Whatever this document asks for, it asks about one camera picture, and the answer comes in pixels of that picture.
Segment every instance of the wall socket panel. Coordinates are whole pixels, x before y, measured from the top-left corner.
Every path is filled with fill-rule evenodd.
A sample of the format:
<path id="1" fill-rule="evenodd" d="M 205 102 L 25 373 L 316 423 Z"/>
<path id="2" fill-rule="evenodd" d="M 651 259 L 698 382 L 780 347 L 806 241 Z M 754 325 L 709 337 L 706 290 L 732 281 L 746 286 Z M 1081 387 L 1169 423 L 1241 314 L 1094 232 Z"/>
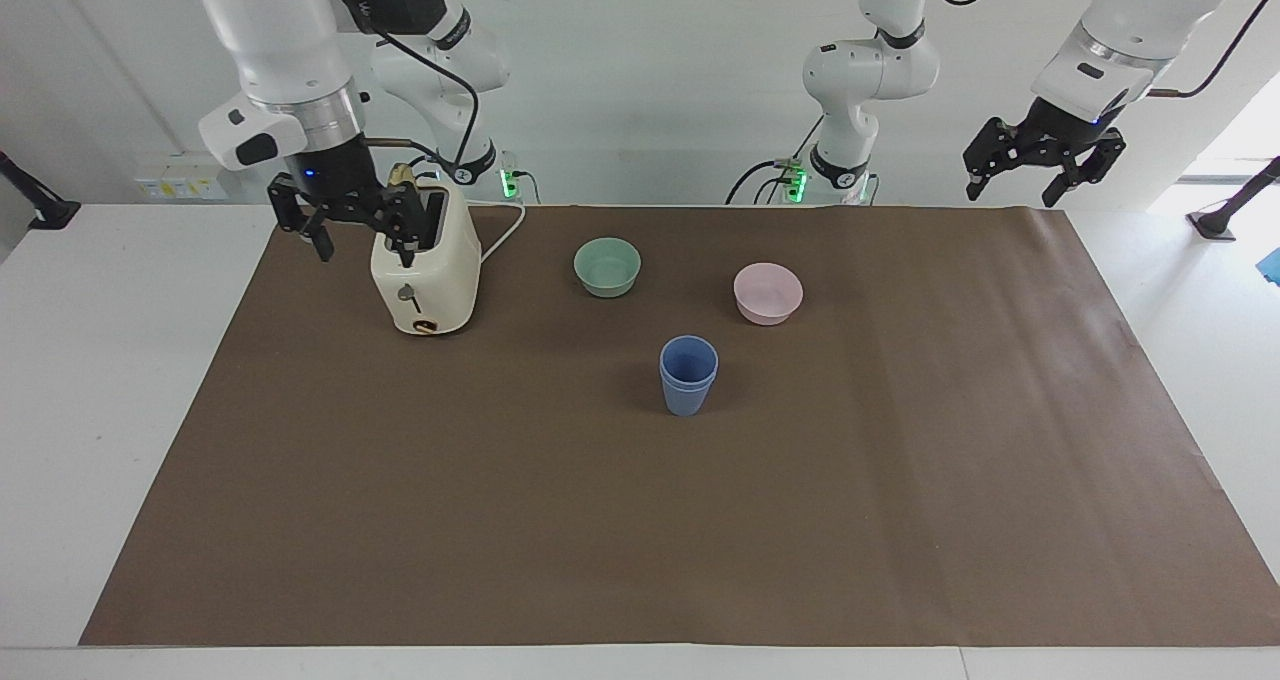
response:
<path id="1" fill-rule="evenodd" d="M 147 200 L 230 200 L 236 177 L 211 155 L 187 152 L 138 166 L 134 182 Z"/>

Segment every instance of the brown mat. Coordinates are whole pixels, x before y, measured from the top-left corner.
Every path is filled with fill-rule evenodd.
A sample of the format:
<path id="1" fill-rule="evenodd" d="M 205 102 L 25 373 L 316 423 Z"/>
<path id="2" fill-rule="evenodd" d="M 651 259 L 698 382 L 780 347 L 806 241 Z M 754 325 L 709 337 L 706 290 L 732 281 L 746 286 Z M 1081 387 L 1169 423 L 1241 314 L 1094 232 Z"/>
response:
<path id="1" fill-rule="evenodd" d="M 1060 214 L 532 209 L 435 339 L 333 234 L 271 239 L 82 643 L 1280 644 Z M 608 234 L 644 270 L 605 302 L 570 259 Z M 804 279 L 786 325 L 733 307 L 758 260 Z M 722 357 L 687 420 L 682 333 Z"/>

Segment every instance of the white table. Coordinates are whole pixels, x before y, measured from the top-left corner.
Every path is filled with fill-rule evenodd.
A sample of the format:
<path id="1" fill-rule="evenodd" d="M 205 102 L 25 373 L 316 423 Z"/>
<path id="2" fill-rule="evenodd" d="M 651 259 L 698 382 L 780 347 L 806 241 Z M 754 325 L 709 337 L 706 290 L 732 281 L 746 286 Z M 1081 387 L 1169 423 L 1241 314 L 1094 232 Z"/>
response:
<path id="1" fill-rule="evenodd" d="M 1071 219 L 1280 575 L 1280 288 L 1178 219 Z M 0 265 L 0 680 L 1280 677 L 1280 648 L 77 649 L 271 228 L 265 206 L 87 206 Z"/>

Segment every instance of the black stand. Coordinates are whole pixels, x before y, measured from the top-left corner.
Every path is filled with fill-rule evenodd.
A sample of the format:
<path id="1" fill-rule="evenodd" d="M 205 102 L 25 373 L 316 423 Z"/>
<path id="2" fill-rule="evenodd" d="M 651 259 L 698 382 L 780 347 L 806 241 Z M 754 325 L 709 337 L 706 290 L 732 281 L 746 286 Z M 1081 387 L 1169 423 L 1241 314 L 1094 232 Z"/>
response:
<path id="1" fill-rule="evenodd" d="M 81 205 L 69 200 L 63 200 L 36 178 L 23 170 L 5 152 L 0 152 L 0 174 L 4 174 L 10 183 L 23 193 L 36 209 L 36 219 L 27 225 L 32 231 L 60 231 L 65 228 Z"/>
<path id="2" fill-rule="evenodd" d="M 1228 225 L 1231 223 L 1231 218 L 1248 205 L 1253 197 L 1257 197 L 1258 193 L 1270 187 L 1271 183 L 1276 182 L 1277 178 L 1280 178 L 1280 158 L 1272 160 L 1271 164 L 1254 175 L 1252 181 L 1244 183 L 1240 192 L 1235 193 L 1231 200 L 1226 201 L 1226 205 L 1212 213 L 1192 213 L 1187 216 L 1187 219 L 1190 220 L 1192 225 L 1196 225 L 1196 229 L 1199 231 L 1202 238 L 1231 242 L 1235 239 L 1235 236 L 1231 234 L 1230 229 L 1228 229 Z"/>

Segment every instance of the electrical outlet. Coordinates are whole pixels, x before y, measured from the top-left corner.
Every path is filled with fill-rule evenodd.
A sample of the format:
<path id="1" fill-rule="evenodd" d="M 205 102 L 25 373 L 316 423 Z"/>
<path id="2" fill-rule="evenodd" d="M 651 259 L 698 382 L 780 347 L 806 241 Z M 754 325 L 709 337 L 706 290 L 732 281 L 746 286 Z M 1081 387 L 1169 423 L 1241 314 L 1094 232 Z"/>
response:
<path id="1" fill-rule="evenodd" d="M 234 173 L 205 152 L 187 152 L 143 161 L 134 175 L 147 200 L 229 200 L 238 187 Z"/>
<path id="2" fill-rule="evenodd" d="M 138 184 L 138 190 L 142 191 L 142 197 L 147 200 L 172 200 L 173 196 L 168 196 L 164 192 L 164 173 L 168 168 L 164 165 L 142 165 L 138 168 L 133 177 L 133 182 Z"/>
<path id="3" fill-rule="evenodd" d="M 809 173 L 796 161 L 790 161 L 778 177 L 778 187 L 782 188 L 781 198 L 786 202 L 799 205 L 804 202 L 804 191 L 809 186 Z"/>
<path id="4" fill-rule="evenodd" d="M 520 169 L 516 161 L 516 152 L 502 151 L 502 163 L 498 168 L 498 177 L 502 181 L 502 193 L 507 200 L 520 200 L 520 178 L 515 172 Z"/>

